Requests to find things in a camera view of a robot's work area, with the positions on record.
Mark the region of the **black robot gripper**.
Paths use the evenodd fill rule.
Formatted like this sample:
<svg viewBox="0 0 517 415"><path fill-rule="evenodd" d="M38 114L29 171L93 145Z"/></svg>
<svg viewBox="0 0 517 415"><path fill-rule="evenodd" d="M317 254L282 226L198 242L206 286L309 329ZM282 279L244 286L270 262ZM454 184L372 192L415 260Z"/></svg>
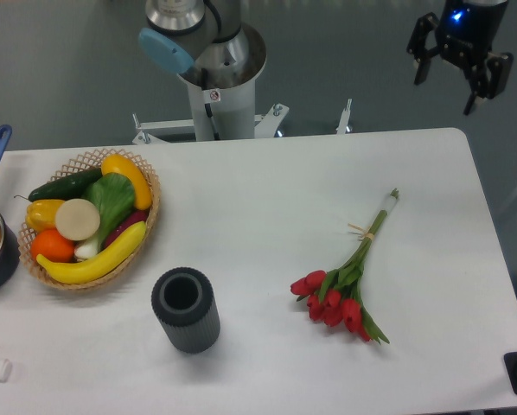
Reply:
<svg viewBox="0 0 517 415"><path fill-rule="evenodd" d="M432 12L421 16L406 47L417 64L414 84L426 81L432 58L440 54L443 60L464 70L469 82L470 95L464 115L476 108L478 99L494 99L502 93L514 55L489 51L507 5L508 1L448 0L439 20ZM428 49L428 35L435 30L437 45Z"/></svg>

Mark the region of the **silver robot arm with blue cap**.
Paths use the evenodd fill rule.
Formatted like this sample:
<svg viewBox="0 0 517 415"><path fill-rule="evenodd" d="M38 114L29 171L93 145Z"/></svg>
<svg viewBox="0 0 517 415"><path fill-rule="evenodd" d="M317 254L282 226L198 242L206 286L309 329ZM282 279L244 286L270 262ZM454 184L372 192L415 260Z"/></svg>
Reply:
<svg viewBox="0 0 517 415"><path fill-rule="evenodd" d="M469 82L464 114L478 99L499 95L514 62L512 54L492 48L506 9L505 1L448 1L440 16L421 16L406 47L418 64L415 84L425 81L438 56ZM159 67L176 74L196 71L207 50L243 32L238 1L149 1L145 15L148 26L138 36L140 47Z"/></svg>

